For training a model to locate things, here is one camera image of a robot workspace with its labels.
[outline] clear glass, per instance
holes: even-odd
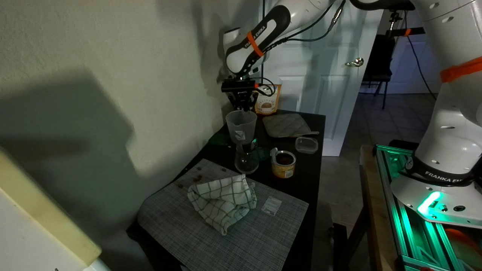
[[[252,145],[258,116],[254,112],[236,110],[227,116],[231,140],[237,145],[236,167],[242,173],[254,173],[260,167]]]

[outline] tabletop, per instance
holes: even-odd
[[[275,190],[284,191],[290,196],[302,199],[309,203],[306,217],[300,226],[299,235],[290,250],[288,259],[284,270],[311,270],[314,234],[317,221],[317,203],[320,188],[320,170],[321,170],[321,154],[323,154],[323,136],[324,136],[324,116],[300,113],[306,124],[314,131],[320,131],[315,139],[318,140],[320,149],[312,154],[300,154],[296,151],[296,139],[272,139],[263,124],[263,119],[257,124],[255,139],[258,140],[260,169],[249,175],[249,178],[263,182]],[[296,175],[291,179],[278,179],[272,173],[270,151],[279,148],[291,151],[297,157]],[[216,133],[205,148],[190,161],[190,164],[178,175],[183,176],[201,160],[210,160],[223,167],[236,170],[234,167],[236,146],[231,142],[228,127],[225,125]],[[139,223],[133,223],[129,229],[129,235],[136,240],[147,256],[150,258],[154,268],[178,267],[180,262],[174,259],[160,244],[157,244]]]

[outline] door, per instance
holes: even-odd
[[[338,5],[303,38],[323,35]],[[290,42],[267,57],[266,77],[282,84],[282,109],[326,116],[324,157],[341,154],[382,15],[383,11],[365,12],[347,2],[327,38]],[[358,57],[364,65],[347,66]]]

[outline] white wall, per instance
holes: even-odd
[[[380,23],[379,33],[386,33],[386,30],[391,26],[389,20],[391,20],[391,12],[386,11]],[[422,27],[421,15],[418,14],[418,11],[409,12],[409,27]],[[442,84],[440,65],[430,48],[427,36],[413,35],[412,42],[419,56],[421,66],[430,87],[433,89],[433,92],[439,92]],[[407,38],[398,39],[398,44],[394,51],[394,59],[392,59],[392,72],[394,75],[389,84],[389,94],[428,94]],[[379,83],[373,84],[373,87],[362,86],[362,92],[374,92],[377,89],[377,84]]]
[[[220,128],[219,30],[248,6],[0,2],[0,145],[112,268],[141,265],[126,226]]]

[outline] green light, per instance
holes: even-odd
[[[430,208],[431,205],[434,205],[434,202],[436,202],[439,197],[440,197],[440,191],[434,191],[431,196],[428,196],[428,197],[424,200],[424,203],[418,208],[419,212],[421,212],[422,215],[427,215],[427,214],[428,214],[428,208]]]

